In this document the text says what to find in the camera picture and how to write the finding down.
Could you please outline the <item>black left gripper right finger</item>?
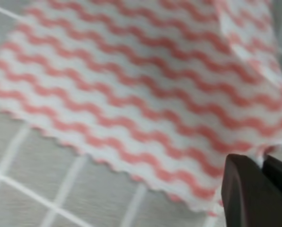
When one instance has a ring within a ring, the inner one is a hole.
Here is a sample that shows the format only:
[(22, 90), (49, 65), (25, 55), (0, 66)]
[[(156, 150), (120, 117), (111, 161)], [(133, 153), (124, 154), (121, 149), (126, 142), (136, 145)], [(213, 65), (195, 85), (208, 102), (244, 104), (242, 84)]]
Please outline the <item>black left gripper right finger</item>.
[(266, 156), (262, 171), (264, 175), (282, 192), (282, 161)]

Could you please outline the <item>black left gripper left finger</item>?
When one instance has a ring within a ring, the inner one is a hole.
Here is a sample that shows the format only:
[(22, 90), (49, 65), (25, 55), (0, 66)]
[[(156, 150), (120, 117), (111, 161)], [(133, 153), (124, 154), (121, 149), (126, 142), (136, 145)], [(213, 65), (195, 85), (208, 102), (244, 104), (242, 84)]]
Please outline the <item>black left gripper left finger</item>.
[(226, 157), (221, 188), (228, 227), (282, 227), (282, 192), (244, 155)]

